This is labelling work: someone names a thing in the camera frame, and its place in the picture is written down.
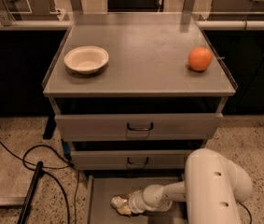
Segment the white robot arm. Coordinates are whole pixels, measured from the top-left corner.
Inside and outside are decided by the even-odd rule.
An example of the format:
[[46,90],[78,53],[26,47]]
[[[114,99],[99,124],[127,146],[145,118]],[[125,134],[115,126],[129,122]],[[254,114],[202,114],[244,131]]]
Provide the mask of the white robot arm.
[[174,202],[184,202],[188,224],[242,224],[237,205],[250,198],[252,188],[244,168],[211,149],[200,148],[188,156],[183,181],[115,196],[111,206],[129,217],[145,211],[167,212]]

